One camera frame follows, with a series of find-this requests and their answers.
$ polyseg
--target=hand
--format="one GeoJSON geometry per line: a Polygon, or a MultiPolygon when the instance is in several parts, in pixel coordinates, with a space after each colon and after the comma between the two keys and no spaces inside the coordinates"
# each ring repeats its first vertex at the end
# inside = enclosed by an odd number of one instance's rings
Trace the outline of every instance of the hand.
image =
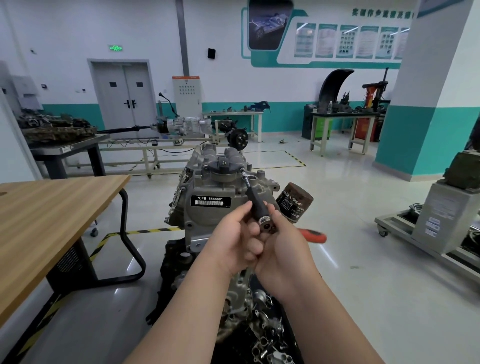
{"type": "Polygon", "coordinates": [[[225,215],[202,250],[232,276],[254,266],[263,251],[263,243],[253,238],[260,234],[260,227],[250,216],[251,208],[252,202],[247,201],[225,215]]]}
{"type": "Polygon", "coordinates": [[[260,283],[283,304],[294,298],[301,280],[319,273],[302,234],[272,204],[267,207],[277,232],[260,234],[264,249],[254,269],[260,283]]]}

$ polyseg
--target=green exit sign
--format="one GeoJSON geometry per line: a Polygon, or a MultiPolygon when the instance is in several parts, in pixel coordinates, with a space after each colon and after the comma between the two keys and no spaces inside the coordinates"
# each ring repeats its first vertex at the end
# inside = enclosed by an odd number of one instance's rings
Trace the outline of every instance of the green exit sign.
{"type": "Polygon", "coordinates": [[[123,50],[123,47],[117,44],[112,44],[111,46],[108,46],[108,48],[114,52],[121,52],[123,50]]]}

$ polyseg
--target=forearm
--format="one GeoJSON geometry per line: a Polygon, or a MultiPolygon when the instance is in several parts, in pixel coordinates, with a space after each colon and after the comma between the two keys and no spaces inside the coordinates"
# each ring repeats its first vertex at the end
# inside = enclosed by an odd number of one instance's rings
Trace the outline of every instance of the forearm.
{"type": "Polygon", "coordinates": [[[125,363],[210,363],[230,276],[200,254],[125,363]]]}
{"type": "Polygon", "coordinates": [[[284,303],[306,364],[383,364],[319,274],[302,279],[284,303]]]}

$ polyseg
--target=car illustration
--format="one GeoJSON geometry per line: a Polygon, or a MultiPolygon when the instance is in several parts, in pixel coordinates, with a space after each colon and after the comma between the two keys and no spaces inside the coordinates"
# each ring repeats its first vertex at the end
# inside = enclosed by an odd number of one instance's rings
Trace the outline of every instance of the car illustration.
{"type": "Polygon", "coordinates": [[[275,13],[272,15],[259,15],[250,20],[250,33],[254,34],[255,39],[260,40],[267,33],[283,29],[287,25],[288,16],[275,13]]]}

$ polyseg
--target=workbench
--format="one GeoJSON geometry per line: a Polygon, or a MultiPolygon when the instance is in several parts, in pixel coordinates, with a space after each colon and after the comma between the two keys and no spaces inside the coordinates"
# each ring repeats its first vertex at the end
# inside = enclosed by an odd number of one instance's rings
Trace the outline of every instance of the workbench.
{"type": "Polygon", "coordinates": [[[48,176],[52,180],[68,177],[62,159],[84,151],[88,152],[94,176],[105,176],[105,168],[98,148],[98,142],[108,139],[110,139],[109,134],[97,134],[92,138],[75,143],[45,144],[29,147],[33,158],[45,163],[48,176]]]}
{"type": "Polygon", "coordinates": [[[338,112],[335,114],[324,114],[324,113],[318,113],[314,112],[312,113],[312,131],[310,135],[310,150],[313,150],[314,146],[319,146],[320,147],[320,155],[323,157],[325,154],[325,149],[326,149],[326,144],[327,144],[327,137],[328,137],[328,127],[330,121],[333,119],[345,119],[345,118],[353,118],[353,124],[352,124],[352,130],[350,134],[350,140],[348,141],[348,148],[351,149],[353,144],[360,144],[363,146],[362,153],[365,154],[367,153],[368,150],[368,145],[370,144],[370,137],[372,135],[372,129],[373,129],[373,123],[375,122],[375,118],[380,116],[380,113],[378,112],[371,112],[371,113],[363,113],[363,112],[338,112]],[[321,142],[316,142],[315,141],[315,131],[317,129],[317,119],[318,118],[325,118],[325,124],[324,124],[324,132],[322,134],[322,140],[321,142]],[[365,136],[365,139],[356,139],[355,138],[355,132],[357,129],[357,124],[358,124],[358,119],[359,118],[369,118],[370,121],[368,123],[368,131],[367,135],[365,136]]]}
{"type": "MultiPolygon", "coordinates": [[[[251,129],[249,133],[251,136],[257,135],[257,142],[262,142],[262,115],[263,111],[212,111],[212,112],[202,112],[202,117],[205,116],[241,116],[241,115],[250,115],[251,120],[251,129]],[[255,133],[255,115],[258,115],[258,133],[255,133]]],[[[218,130],[218,120],[215,120],[215,134],[213,135],[214,143],[220,143],[220,134],[218,130]]]]}
{"type": "MultiPolygon", "coordinates": [[[[0,327],[45,277],[55,293],[67,294],[144,275],[145,261],[125,230],[128,196],[123,188],[129,179],[120,175],[0,184],[0,327]],[[141,271],[98,279],[81,235],[117,194],[122,198],[120,238],[141,271]]],[[[44,314],[27,330],[35,329],[44,314]]]]}

